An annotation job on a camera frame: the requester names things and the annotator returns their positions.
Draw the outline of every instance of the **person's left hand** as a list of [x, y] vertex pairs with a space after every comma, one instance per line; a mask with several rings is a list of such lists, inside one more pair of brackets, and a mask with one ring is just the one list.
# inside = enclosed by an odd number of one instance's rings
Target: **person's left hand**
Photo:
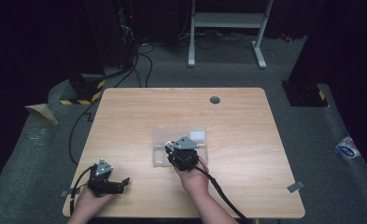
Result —
[[106, 194], [102, 197], [96, 197], [92, 190], [84, 187], [76, 201], [75, 211], [69, 218], [68, 224], [84, 224], [98, 214], [105, 204], [109, 203], [115, 194]]

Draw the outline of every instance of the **white desk stand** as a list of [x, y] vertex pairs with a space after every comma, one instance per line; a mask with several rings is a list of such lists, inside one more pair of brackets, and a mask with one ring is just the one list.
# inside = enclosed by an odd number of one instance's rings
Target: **white desk stand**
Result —
[[204, 13], [195, 12], [195, 0], [192, 0], [189, 67], [194, 67], [195, 65], [195, 27], [232, 27], [259, 29], [257, 40], [252, 41], [252, 47], [259, 62], [259, 67], [261, 69], [265, 69], [266, 64], [264, 58], [262, 57], [260, 43], [273, 2], [274, 0], [268, 0], [264, 13]]

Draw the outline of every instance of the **table top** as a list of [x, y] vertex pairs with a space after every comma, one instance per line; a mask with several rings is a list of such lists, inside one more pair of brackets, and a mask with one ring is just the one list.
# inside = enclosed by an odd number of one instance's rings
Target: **table top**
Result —
[[[210, 102], [213, 96], [218, 104]], [[99, 217], [198, 217], [173, 167], [153, 166], [154, 130], [190, 127], [206, 128], [210, 174], [246, 217], [304, 216], [299, 191], [287, 189], [295, 180], [260, 88], [105, 90], [72, 187], [102, 158], [114, 166], [109, 181], [131, 181]], [[84, 175], [81, 183], [88, 178]], [[209, 191], [237, 217], [211, 184]]]

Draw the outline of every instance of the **gray carpet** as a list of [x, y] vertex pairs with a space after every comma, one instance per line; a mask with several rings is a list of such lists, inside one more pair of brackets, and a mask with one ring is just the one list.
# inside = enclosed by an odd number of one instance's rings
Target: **gray carpet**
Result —
[[[333, 152], [333, 147], [345, 136], [346, 128], [329, 87], [318, 85], [330, 107], [292, 107], [282, 88], [281, 80], [289, 78], [304, 41], [299, 39], [288, 44], [279, 39], [263, 39], [265, 70], [259, 69], [247, 41], [220, 43], [212, 49], [197, 48], [194, 68], [187, 67], [187, 47], [155, 45], [153, 51], [146, 53], [153, 61], [148, 87], [264, 88], [293, 175], [305, 183], [300, 193], [306, 215], [301, 219], [261, 219], [261, 223], [367, 223], [367, 165], [362, 158], [348, 164]], [[198, 44], [205, 47], [211, 43], [198, 41]], [[152, 47], [141, 47], [139, 52], [147, 52]], [[149, 60], [140, 56], [136, 68], [144, 86]], [[124, 76], [109, 78], [106, 88], [115, 86]], [[32, 116], [28, 116], [22, 128], [15, 150], [0, 175], [0, 223], [55, 224], [67, 220], [62, 214], [65, 198], [60, 193], [69, 188], [76, 171], [76, 165], [69, 159], [69, 136], [87, 106], [60, 105], [59, 96], [66, 84], [67, 81], [62, 82], [49, 91], [48, 104], [61, 122], [53, 130], [53, 138], [43, 136], [45, 145], [39, 146], [34, 134], [41, 125]], [[119, 87], [138, 88], [135, 73]], [[92, 116], [96, 107], [90, 110]], [[72, 152], [76, 160], [91, 125], [88, 116], [84, 116], [73, 133]]]

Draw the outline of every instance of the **clear plastic box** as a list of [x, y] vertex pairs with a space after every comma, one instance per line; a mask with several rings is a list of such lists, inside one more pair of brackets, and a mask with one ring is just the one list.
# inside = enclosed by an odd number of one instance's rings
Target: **clear plastic box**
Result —
[[176, 141], [182, 136], [188, 136], [189, 139], [198, 144], [197, 151], [205, 164], [208, 164], [206, 128], [158, 128], [153, 131], [153, 166], [166, 167], [172, 166], [168, 160], [165, 151], [165, 143]]

